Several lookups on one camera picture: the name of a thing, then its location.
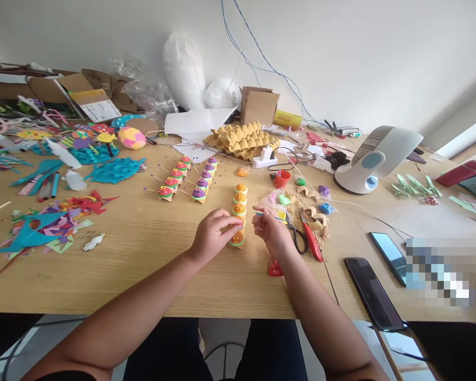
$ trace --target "blue cable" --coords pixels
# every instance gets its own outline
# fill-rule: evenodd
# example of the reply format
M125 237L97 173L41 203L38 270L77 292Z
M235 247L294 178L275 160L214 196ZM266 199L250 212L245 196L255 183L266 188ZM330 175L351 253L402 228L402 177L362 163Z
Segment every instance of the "blue cable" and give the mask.
M233 43L234 47L241 53L241 55L243 56L243 59L245 60L245 62L247 63L247 65L249 65L252 69L252 71L254 72L254 75L256 77L256 81L258 82L258 85L261 87L261 85L259 84L259 80L258 80L258 76L257 76L257 73L256 71L254 70L257 69L257 70L261 70L261 71L266 71L266 72L272 72L272 73L275 73L279 76L281 76L282 78L284 78L284 80L286 81L287 85L289 86L289 88L291 89L291 91L293 92L293 94L298 98L298 100L300 101L301 103L301 115L303 117L303 110L305 109L305 111L307 112L307 114L312 118L312 119L305 119L307 122L315 122L315 123L318 123L320 125L322 125L323 127L327 128L327 125L325 123L321 123L319 121L316 121L314 119L314 117L309 113L309 111L307 110L307 107L305 106L304 102L303 102L303 97L301 95L301 91L298 87L298 85L291 79L289 78L288 76L278 72L277 70L275 70L275 68L271 65L271 63L267 60L266 56L264 55L263 51L261 50L260 46L259 46L259 43L257 41L257 39L255 38L254 34L252 33L252 31L250 30L250 27L249 27L249 24L247 23L247 21L245 20L245 17L243 16L243 13L240 9L240 7L238 6L238 3L236 2L236 0L233 0L236 8L238 9L239 13L240 13L240 16L242 17L242 20L243 22L245 23L252 39L254 40L255 42L255 45L258 47L259 49L259 52L261 53L263 59L266 61L266 63L268 64L268 66L272 69L272 70L266 70L266 69L261 69L255 65L253 65L250 60L245 56L245 54L240 50L240 47L238 46L238 44L236 43L236 41L234 40L233 36L231 35L231 32L227 26L227 21L226 21L226 18L225 18L225 12L224 12L224 0L221 0L221 7L222 7L222 16L223 16L223 19L224 19L224 26L226 28L226 32L227 32L227 36L229 37L229 39L231 40L231 42ZM299 96L298 96L298 93L292 88L291 84L289 83L289 81L292 82L292 84L296 87L296 89L298 90L299 92Z

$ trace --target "phone screen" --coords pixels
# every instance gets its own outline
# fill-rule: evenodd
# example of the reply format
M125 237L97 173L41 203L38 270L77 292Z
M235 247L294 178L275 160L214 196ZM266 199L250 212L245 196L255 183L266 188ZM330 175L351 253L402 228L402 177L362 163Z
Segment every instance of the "phone screen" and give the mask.
M376 244L377 248L381 251L391 271L396 273L397 279L400 278L403 286L406 286L406 258L402 255L391 238L385 233L370 233L372 241Z
M404 323L364 258L346 258L345 265L367 309L372 323L381 331L399 331Z

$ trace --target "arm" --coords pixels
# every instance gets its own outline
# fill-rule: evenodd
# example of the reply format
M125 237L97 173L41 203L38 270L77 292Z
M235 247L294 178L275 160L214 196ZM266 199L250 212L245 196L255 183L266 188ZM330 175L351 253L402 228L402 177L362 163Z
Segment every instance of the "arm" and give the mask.
M254 209L263 212L254 216L254 232L282 268L291 303L327 378L387 380L353 322L298 254L286 226L269 209Z
M81 370L97 381L109 380L113 368L143 342L192 276L218 254L242 224L222 209L211 212L199 224L190 249L88 317L22 381L61 370ZM222 233L228 225L232 227Z

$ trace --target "white paper hand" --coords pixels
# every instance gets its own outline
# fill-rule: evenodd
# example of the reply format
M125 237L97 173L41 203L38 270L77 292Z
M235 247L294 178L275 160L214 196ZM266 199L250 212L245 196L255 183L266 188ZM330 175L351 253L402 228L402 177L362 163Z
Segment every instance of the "white paper hand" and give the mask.
M98 235L97 237L94 237L91 239L90 242L88 242L85 247L83 247L83 250L88 251L92 250L94 247L97 246L98 243L101 243L102 240L104 239L105 234Z

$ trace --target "yellow paper fish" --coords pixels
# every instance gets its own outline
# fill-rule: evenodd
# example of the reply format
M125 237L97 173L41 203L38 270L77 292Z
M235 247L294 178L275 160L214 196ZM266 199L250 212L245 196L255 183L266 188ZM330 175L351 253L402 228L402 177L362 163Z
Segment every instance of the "yellow paper fish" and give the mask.
M49 138L53 136L48 131L41 130L23 130L16 134L17 137L27 140L42 140L44 137Z
M116 139L115 134L109 134L107 132L103 132L97 136L97 140L101 141L102 143L111 143L113 140Z

